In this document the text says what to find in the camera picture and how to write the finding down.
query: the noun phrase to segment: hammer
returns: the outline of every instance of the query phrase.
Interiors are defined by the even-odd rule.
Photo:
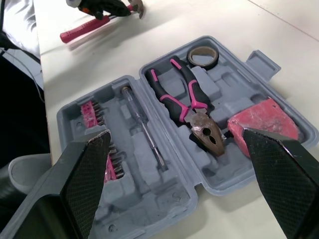
[[[139,18],[141,19],[143,14],[144,14],[144,5],[142,0],[129,0],[130,5],[127,6],[127,8],[130,11],[135,11],[139,14]],[[75,29],[72,29],[70,31],[66,31],[60,34],[60,38],[62,40],[62,42],[64,43],[68,43],[72,40],[74,40],[75,38],[82,36],[86,33],[89,33],[103,25],[105,25],[106,23],[108,23],[110,20],[116,18],[116,16],[112,16],[112,15],[106,15],[102,18],[102,20],[98,20],[98,19],[93,19],[81,26],[78,26]]]

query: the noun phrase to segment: tool case latch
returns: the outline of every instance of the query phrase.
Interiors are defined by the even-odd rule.
[[[281,67],[269,59],[260,50],[253,51],[246,64],[266,83],[281,70]]]

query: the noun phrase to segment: pink hammer handle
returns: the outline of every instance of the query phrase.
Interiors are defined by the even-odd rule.
[[[85,23],[85,24],[83,24],[75,29],[61,33],[60,38],[61,38],[62,42],[68,43],[68,42],[74,40],[75,38],[82,36],[83,34],[86,34],[90,31],[93,31],[93,30],[105,25],[109,21],[110,21],[110,18],[107,15],[104,16],[102,20],[93,19],[93,20],[88,21],[87,23]]]

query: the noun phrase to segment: hammer head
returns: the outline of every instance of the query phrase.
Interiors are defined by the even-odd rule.
[[[142,0],[129,0],[129,3],[131,4],[133,11],[138,12],[139,18],[141,19],[144,14],[144,5]]]

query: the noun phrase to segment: pliers handle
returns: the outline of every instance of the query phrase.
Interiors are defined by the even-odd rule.
[[[187,65],[177,56],[171,57],[169,61],[172,66],[182,74],[186,81],[191,101],[191,108],[195,111],[196,109],[205,109],[206,112],[209,108],[212,108],[213,106],[211,105],[209,97],[200,88],[196,77]],[[185,122],[184,118],[189,111],[188,107],[164,90],[158,80],[158,74],[159,73],[156,69],[150,69],[146,71],[145,77],[155,91],[156,97],[168,109],[170,118],[175,122]]]
[[[170,118],[175,122],[184,123],[184,118],[187,115],[189,108],[164,90],[160,85],[157,75],[158,71],[156,69],[148,70],[145,73],[145,77],[155,91],[156,97],[168,109]]]
[[[200,88],[196,77],[187,67],[186,63],[180,60],[177,56],[171,57],[169,61],[173,67],[182,74],[187,83],[191,108],[193,110],[206,109],[206,111],[208,111],[208,108],[212,107],[210,99]]]

